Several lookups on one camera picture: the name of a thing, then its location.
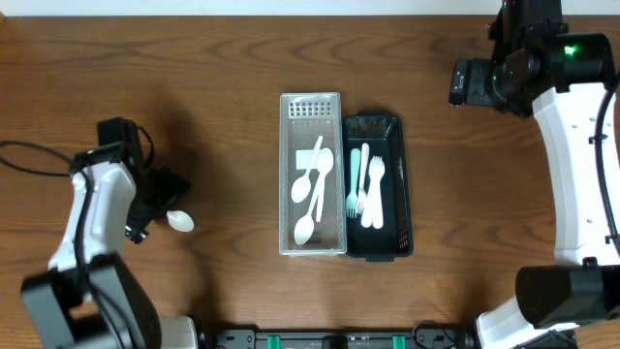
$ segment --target green connector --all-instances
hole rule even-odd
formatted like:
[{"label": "green connector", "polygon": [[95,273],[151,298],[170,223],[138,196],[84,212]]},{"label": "green connector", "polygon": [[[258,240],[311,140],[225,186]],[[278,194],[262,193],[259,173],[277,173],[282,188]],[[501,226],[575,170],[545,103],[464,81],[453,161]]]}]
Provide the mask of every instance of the green connector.
[{"label": "green connector", "polygon": [[395,335],[392,340],[394,341],[394,349],[407,349],[407,341],[404,335]]},{"label": "green connector", "polygon": [[280,349],[279,335],[270,335],[267,337],[267,349]]}]

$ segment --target black device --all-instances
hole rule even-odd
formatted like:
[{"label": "black device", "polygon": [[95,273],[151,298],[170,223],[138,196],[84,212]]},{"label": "black device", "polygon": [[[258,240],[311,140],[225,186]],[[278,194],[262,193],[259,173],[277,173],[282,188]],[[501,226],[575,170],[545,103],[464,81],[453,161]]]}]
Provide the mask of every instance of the black device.
[{"label": "black device", "polygon": [[[518,349],[571,349],[573,331],[555,333]],[[226,349],[476,349],[472,334],[427,322],[411,331],[392,332],[255,332],[226,330],[217,334],[216,348]]]},{"label": "black device", "polygon": [[487,25],[495,42],[490,59],[461,59],[454,64],[449,104],[492,107],[522,117],[532,102],[555,87],[568,92],[572,83],[603,82],[610,88],[615,68],[603,34],[569,34],[560,0],[504,1]]},{"label": "black device", "polygon": [[620,266],[526,267],[516,275],[523,317],[537,329],[576,322],[586,326],[620,317]]},{"label": "black device", "polygon": [[[102,303],[128,343],[125,347],[132,348],[133,342],[134,348],[159,348],[157,311],[120,256],[97,256],[89,268],[90,282],[105,295]],[[118,348],[101,313],[79,319],[71,314],[71,308],[84,302],[84,293],[75,269],[24,279],[21,298],[45,348]]]}]

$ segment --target green light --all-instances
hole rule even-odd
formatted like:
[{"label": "green light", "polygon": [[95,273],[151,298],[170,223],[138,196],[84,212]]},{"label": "green light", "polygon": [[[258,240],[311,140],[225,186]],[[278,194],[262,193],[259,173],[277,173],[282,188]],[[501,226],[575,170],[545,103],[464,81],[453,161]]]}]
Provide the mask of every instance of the green light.
[{"label": "green light", "polygon": [[567,55],[573,55],[575,52],[577,52],[576,47],[564,47],[564,53]]}]

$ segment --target plastic fork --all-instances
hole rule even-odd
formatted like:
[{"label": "plastic fork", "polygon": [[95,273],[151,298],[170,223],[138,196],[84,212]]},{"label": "plastic fork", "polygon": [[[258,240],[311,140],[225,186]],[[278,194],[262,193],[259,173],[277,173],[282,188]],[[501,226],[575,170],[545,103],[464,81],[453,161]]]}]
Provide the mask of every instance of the plastic fork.
[{"label": "plastic fork", "polygon": [[368,143],[361,145],[361,168],[359,169],[359,189],[357,190],[357,206],[356,213],[362,214],[364,212],[364,205],[366,203],[366,190],[364,189],[364,180],[366,179],[366,166],[368,166],[368,155],[370,154],[370,147]]},{"label": "plastic fork", "polygon": [[361,159],[361,152],[357,148],[351,149],[351,190],[347,196],[347,202],[345,204],[347,209],[347,217],[357,217],[357,176],[359,175],[359,161]]},{"label": "plastic fork", "polygon": [[380,229],[384,226],[384,211],[381,202],[381,178],[386,172],[386,165],[381,156],[374,156],[368,167],[370,185],[368,186],[368,197],[366,207],[361,215],[361,226],[364,228],[372,226]]}]

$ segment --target cutlery tray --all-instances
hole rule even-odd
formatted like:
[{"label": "cutlery tray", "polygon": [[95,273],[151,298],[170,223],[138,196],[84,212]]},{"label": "cutlery tray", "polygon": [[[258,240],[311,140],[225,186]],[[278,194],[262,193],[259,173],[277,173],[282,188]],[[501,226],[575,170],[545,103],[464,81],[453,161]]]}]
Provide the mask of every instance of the cutlery tray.
[{"label": "cutlery tray", "polygon": [[[321,149],[333,153],[333,168],[325,177],[321,222],[316,222],[317,204],[312,210],[314,232],[304,243],[295,242],[295,224],[308,212],[319,171],[310,171],[311,188],[300,203],[291,199],[295,181],[304,175],[298,169],[297,151],[312,149],[323,136]],[[338,93],[285,93],[280,97],[280,254],[335,255],[346,252],[344,169],[340,95]]]},{"label": "cutlery tray", "polygon": [[[381,111],[359,111],[343,121],[345,197],[351,189],[351,149],[361,149],[363,143],[370,147],[368,167],[373,156],[381,156],[386,165],[381,178],[384,226],[363,228],[359,214],[347,217],[347,254],[367,262],[393,262],[395,257],[407,257],[414,251],[402,123]],[[367,193],[368,171],[365,175]]]}]

